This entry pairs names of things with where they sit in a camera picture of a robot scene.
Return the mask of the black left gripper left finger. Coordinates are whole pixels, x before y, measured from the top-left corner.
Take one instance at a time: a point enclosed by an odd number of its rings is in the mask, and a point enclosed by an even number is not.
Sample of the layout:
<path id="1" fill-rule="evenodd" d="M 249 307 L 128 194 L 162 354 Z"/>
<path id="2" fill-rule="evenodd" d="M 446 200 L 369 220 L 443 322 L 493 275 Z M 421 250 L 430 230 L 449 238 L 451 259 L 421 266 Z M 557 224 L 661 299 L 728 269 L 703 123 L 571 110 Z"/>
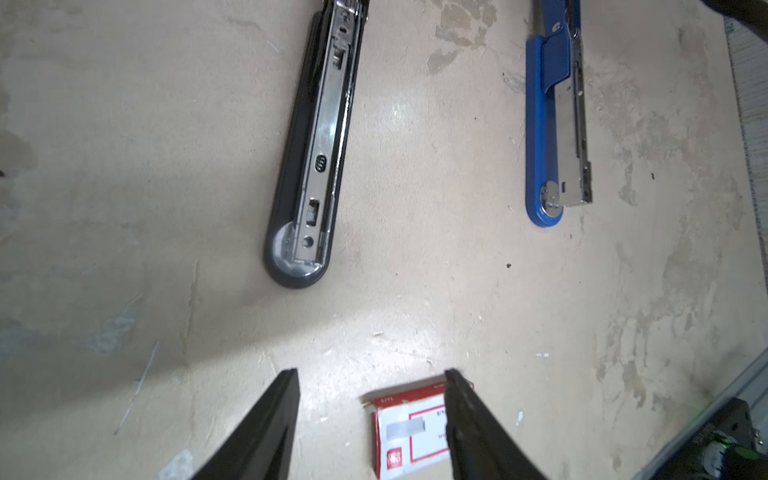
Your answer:
<path id="1" fill-rule="evenodd" d="M 281 371 L 214 455 L 199 479 L 286 479 L 300 403 L 298 370 Z"/>

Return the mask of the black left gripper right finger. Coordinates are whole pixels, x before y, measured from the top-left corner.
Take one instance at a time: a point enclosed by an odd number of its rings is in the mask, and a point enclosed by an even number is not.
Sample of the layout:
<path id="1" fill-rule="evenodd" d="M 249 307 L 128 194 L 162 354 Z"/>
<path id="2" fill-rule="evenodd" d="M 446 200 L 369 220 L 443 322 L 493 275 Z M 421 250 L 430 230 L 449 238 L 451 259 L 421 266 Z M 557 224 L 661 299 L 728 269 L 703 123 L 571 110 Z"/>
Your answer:
<path id="1" fill-rule="evenodd" d="M 456 480 L 542 479 L 472 385 L 456 369 L 445 372 L 446 435 Z"/>

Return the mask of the red white staple box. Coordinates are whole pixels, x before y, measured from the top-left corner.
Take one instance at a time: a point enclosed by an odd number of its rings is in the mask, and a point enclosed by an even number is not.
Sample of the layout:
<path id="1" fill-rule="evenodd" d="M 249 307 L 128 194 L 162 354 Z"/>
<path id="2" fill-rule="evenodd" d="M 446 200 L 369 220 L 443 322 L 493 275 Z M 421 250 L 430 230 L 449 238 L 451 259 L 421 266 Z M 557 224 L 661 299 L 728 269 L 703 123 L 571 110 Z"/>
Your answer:
<path id="1" fill-rule="evenodd" d="M 445 382 L 400 389 L 365 403 L 372 414 L 378 479 L 400 479 L 450 458 Z"/>

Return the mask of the black stapler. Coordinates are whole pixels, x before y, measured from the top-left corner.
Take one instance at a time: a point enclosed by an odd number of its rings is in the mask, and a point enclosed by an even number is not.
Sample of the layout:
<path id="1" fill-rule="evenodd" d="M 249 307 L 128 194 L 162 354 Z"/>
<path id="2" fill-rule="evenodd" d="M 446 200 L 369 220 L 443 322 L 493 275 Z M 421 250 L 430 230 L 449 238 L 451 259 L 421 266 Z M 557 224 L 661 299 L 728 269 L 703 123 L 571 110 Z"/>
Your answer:
<path id="1" fill-rule="evenodd" d="M 330 264 L 368 9 L 327 1 L 312 17 L 265 238 L 267 271 L 286 288 L 315 284 Z"/>

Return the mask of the blue stapler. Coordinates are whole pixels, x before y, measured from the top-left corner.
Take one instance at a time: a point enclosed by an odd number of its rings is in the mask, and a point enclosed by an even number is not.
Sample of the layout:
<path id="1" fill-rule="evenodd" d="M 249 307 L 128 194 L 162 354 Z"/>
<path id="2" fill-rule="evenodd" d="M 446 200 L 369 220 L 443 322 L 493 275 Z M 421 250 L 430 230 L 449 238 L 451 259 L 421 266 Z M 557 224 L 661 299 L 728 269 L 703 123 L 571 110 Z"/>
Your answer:
<path id="1" fill-rule="evenodd" d="M 593 202 L 583 76 L 581 3 L 537 1 L 543 33 L 526 43 L 526 210 L 557 225 Z"/>

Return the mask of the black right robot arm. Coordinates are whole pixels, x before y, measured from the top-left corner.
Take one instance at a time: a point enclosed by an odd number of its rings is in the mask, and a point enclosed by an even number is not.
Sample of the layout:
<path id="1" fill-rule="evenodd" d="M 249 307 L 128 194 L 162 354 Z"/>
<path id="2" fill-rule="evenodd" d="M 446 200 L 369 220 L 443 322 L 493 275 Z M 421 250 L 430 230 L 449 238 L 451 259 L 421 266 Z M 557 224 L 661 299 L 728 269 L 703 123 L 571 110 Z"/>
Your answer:
<path id="1" fill-rule="evenodd" d="M 763 0 L 702 0 L 713 11 L 740 23 L 766 30 L 767 2 Z"/>

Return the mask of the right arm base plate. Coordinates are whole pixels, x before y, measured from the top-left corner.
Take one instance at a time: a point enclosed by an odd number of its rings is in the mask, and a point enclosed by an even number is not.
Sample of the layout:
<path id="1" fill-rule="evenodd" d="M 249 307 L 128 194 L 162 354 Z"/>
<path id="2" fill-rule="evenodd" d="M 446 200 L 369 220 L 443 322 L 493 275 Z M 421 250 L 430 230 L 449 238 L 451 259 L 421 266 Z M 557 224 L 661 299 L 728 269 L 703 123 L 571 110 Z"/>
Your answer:
<path id="1" fill-rule="evenodd" d="M 758 450 L 748 403 L 732 398 L 669 444 L 638 479 L 765 479 L 767 455 Z"/>

